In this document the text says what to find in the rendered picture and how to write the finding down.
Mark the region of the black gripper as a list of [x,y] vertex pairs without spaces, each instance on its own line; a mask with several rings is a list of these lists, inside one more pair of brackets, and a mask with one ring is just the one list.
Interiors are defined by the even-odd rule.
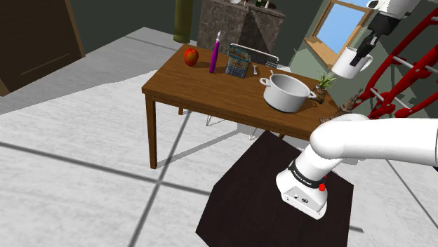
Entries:
[[399,23],[400,19],[381,13],[376,14],[368,25],[371,33],[361,42],[350,65],[355,67],[362,58],[366,57],[375,48],[380,36],[391,34]]

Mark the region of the white mug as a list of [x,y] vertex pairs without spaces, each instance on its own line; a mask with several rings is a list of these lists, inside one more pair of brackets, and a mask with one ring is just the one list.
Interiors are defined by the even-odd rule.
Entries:
[[366,55],[364,58],[361,58],[355,66],[352,66],[350,63],[355,58],[356,54],[356,48],[346,47],[337,59],[334,66],[331,68],[331,71],[339,77],[345,79],[355,78],[359,72],[365,70],[373,62],[373,56]]

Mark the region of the wooden framed window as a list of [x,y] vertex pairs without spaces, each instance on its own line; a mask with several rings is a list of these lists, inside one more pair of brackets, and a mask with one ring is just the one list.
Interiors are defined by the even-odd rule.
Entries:
[[315,27],[304,41],[328,68],[350,46],[371,17],[369,0],[328,0],[317,17]]

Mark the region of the small potted green plant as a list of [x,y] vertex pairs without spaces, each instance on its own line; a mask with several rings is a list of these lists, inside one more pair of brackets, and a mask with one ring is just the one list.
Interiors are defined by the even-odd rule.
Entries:
[[327,89],[331,87],[332,83],[336,80],[333,76],[332,72],[326,73],[322,72],[320,77],[318,78],[317,85],[312,89],[312,91],[316,94],[315,100],[322,104],[325,100]]

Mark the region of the red metal rack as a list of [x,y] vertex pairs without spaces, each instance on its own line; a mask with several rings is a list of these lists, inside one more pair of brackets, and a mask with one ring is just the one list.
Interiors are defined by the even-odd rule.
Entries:
[[[419,110],[427,107],[434,101],[438,100],[438,91],[421,103],[407,107],[397,96],[410,87],[418,79],[425,79],[433,73],[438,74],[438,70],[433,66],[438,62],[438,44],[436,44],[421,60],[413,64],[399,57],[399,54],[427,27],[430,25],[438,25],[438,7],[430,12],[407,36],[400,44],[388,55],[381,66],[376,70],[370,78],[366,88],[361,95],[357,97],[355,104],[356,108],[363,101],[369,98],[377,97],[378,101],[369,114],[370,119],[378,119],[384,114],[393,114],[396,118],[406,118]],[[384,71],[390,65],[404,65],[408,67],[408,72],[395,84],[389,92],[378,93],[375,89],[375,84],[383,75]]]

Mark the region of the brown spiky plant figure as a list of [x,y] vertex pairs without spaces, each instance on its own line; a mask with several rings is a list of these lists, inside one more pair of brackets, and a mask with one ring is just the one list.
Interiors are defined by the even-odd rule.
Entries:
[[338,116],[342,116],[344,114],[350,114],[352,110],[354,109],[354,105],[356,104],[357,98],[361,95],[361,92],[363,91],[363,88],[360,88],[359,91],[353,95],[347,102],[343,103],[341,106],[339,106],[337,112],[329,117],[329,118],[319,118],[319,121],[321,124],[330,121]]

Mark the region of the white cooking pot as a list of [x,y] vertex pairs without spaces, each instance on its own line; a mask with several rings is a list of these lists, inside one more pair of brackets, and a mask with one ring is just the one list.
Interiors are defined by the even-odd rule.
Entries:
[[289,75],[272,74],[259,82],[265,86],[265,102],[281,112],[297,112],[305,99],[317,97],[302,81]]

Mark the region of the grey stone cabinet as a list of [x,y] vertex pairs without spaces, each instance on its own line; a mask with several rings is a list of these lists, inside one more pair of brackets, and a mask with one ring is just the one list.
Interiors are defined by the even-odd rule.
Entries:
[[239,44],[270,54],[285,19],[280,10],[253,2],[202,0],[197,46],[211,51],[219,34],[221,53]]

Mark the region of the purple pen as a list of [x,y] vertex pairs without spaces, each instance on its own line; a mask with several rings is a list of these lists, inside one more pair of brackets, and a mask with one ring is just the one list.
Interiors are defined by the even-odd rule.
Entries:
[[218,31],[216,40],[215,40],[215,46],[213,48],[213,53],[211,56],[211,63],[209,66],[209,72],[212,74],[215,71],[215,66],[217,63],[217,59],[218,59],[218,53],[219,53],[219,47],[220,47],[220,36],[221,36],[221,31]]

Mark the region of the brown wooden table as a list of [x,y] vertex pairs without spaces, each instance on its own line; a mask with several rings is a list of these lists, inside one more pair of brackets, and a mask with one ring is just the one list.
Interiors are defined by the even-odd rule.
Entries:
[[279,69],[260,65],[257,75],[237,78],[225,73],[228,57],[220,54],[211,74],[208,67],[212,52],[198,48],[198,63],[188,67],[183,60],[188,48],[189,45],[182,45],[142,87],[152,169],[157,167],[158,102],[301,140],[309,140],[320,124],[319,118],[332,116],[338,109],[327,95],[322,104],[306,100],[296,113],[278,112],[264,101],[265,87],[259,79],[269,77],[270,70],[278,74]]

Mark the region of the red apple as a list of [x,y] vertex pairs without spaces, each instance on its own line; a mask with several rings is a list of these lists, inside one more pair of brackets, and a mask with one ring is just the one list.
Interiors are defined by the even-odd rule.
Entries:
[[194,48],[188,48],[184,52],[184,61],[185,64],[189,67],[193,67],[196,65],[197,61],[199,59],[199,53]]

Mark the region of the green tall column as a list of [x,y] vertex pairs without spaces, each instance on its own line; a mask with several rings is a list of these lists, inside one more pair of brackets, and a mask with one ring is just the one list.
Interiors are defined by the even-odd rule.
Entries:
[[192,25],[194,0],[175,0],[175,24],[173,40],[188,44]]

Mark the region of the dark robot stand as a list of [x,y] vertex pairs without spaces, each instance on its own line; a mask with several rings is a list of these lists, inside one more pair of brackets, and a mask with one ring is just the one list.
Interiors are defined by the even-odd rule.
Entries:
[[281,199],[276,176],[299,150],[265,131],[214,185],[196,229],[208,247],[347,247],[354,186],[327,176],[315,220]]

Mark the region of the dark brown door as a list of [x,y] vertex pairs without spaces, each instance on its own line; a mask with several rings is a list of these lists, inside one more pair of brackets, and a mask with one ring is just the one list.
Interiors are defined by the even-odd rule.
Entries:
[[0,96],[84,56],[70,0],[0,0]]

